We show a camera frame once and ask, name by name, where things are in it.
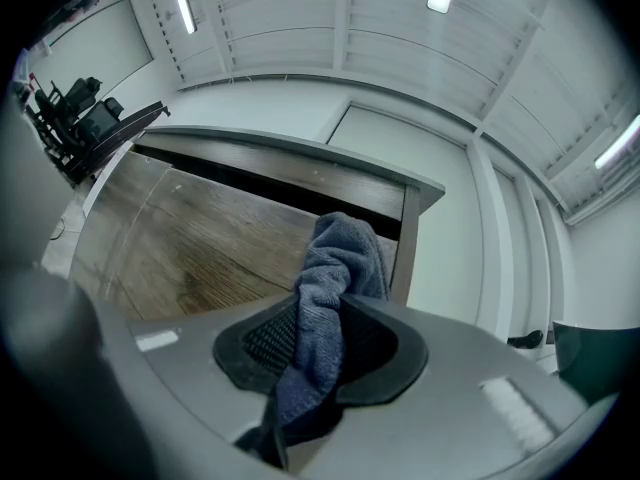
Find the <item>black-topped wooden vanity cabinet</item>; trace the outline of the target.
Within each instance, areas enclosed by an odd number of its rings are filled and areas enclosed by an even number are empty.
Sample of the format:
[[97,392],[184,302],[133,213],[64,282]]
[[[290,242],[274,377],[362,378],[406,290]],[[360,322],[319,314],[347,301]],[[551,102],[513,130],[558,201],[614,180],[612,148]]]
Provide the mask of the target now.
[[[97,194],[127,152],[316,218],[338,211],[368,222],[383,249],[390,297],[399,303],[409,295],[420,216],[445,193],[434,181],[324,144],[233,129],[167,126],[150,128],[125,146],[97,185]],[[88,202],[86,217],[97,194]]]

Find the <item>dark blue wiping cloth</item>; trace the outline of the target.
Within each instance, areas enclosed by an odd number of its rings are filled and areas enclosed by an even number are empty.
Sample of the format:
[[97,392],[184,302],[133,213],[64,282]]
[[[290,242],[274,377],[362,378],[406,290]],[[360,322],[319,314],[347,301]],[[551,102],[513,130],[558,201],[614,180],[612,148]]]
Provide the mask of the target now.
[[389,296],[383,251],[371,226],[342,212],[319,217],[294,291],[293,309],[242,338],[249,356],[279,375],[260,426],[236,445],[279,465],[287,447],[328,434],[341,418],[335,390],[345,361],[342,295]]

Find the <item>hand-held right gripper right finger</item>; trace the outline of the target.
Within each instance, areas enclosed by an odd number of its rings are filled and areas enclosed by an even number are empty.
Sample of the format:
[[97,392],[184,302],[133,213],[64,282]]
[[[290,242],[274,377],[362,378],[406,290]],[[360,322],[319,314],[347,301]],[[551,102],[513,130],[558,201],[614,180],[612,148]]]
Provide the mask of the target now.
[[552,480],[608,416],[494,335],[362,298],[417,331],[428,360],[393,402],[349,408],[304,480]]

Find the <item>black oblong object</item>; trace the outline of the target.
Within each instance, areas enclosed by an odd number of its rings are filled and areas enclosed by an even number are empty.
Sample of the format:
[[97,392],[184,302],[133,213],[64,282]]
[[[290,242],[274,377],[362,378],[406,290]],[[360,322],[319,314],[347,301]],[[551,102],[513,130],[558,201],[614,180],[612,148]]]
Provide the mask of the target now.
[[544,333],[541,330],[534,330],[524,336],[509,337],[507,344],[515,349],[532,350],[538,348],[544,339]]

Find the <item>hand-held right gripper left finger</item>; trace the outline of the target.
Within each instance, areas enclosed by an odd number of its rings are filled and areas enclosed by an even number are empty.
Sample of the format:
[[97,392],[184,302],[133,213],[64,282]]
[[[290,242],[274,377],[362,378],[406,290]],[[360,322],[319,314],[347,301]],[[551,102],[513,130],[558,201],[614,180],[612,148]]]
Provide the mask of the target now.
[[267,398],[237,389],[213,357],[223,329],[279,300],[138,322],[100,302],[104,356],[145,435],[157,480],[295,480],[235,447],[260,424]]

